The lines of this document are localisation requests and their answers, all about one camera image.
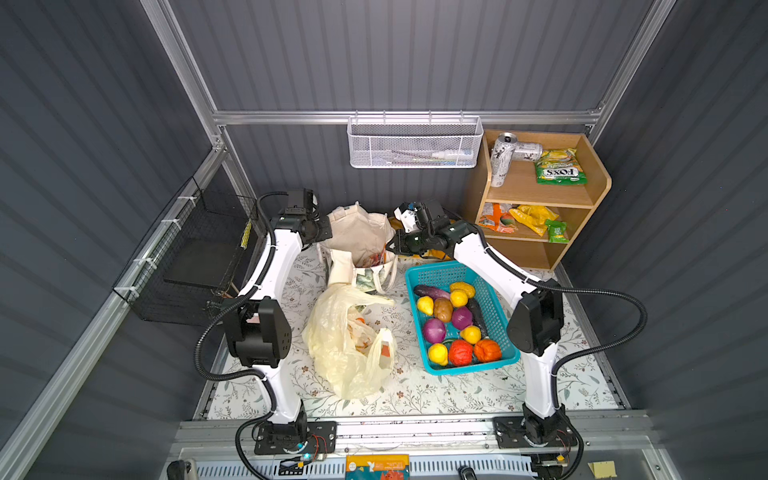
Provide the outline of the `yellow plastic grocery bag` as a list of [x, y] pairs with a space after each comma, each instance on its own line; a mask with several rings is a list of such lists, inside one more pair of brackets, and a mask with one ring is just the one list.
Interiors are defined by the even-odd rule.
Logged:
[[392, 332], [374, 330], [359, 311], [373, 305], [390, 307], [394, 301], [358, 289], [355, 277], [351, 254], [332, 249], [327, 288], [302, 333], [316, 373], [344, 400], [376, 393], [394, 368], [397, 350]]

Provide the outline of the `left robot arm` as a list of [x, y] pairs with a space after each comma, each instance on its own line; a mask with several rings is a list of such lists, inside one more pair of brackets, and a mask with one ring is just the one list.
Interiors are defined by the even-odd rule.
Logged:
[[262, 201], [256, 202], [258, 219], [266, 228], [264, 249], [241, 293], [222, 304], [221, 319], [227, 348], [243, 369], [222, 374], [222, 381], [257, 377], [270, 401], [269, 415], [260, 437], [302, 447], [309, 427], [303, 402], [288, 385], [281, 364], [291, 350], [292, 330], [279, 300], [290, 269], [301, 251], [330, 237], [330, 226], [318, 211], [308, 189], [282, 194], [285, 206], [268, 218]]

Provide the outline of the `canvas tote bag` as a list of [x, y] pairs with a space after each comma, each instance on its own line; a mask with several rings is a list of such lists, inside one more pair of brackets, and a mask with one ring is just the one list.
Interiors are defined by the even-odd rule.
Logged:
[[395, 230], [386, 214], [369, 213], [358, 202], [327, 215], [332, 236], [317, 246], [327, 284], [351, 285], [368, 294], [386, 294], [396, 281], [398, 257], [386, 249]]

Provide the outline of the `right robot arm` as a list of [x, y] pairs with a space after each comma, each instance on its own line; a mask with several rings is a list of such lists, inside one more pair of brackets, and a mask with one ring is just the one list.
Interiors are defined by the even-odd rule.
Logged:
[[437, 201], [403, 203], [394, 216], [402, 227], [387, 250], [422, 257], [440, 251], [478, 274], [512, 307], [506, 336], [520, 352], [525, 373], [522, 427], [531, 445], [547, 445], [568, 429], [554, 386], [564, 327], [559, 284], [525, 272], [488, 243], [481, 227], [448, 213]]

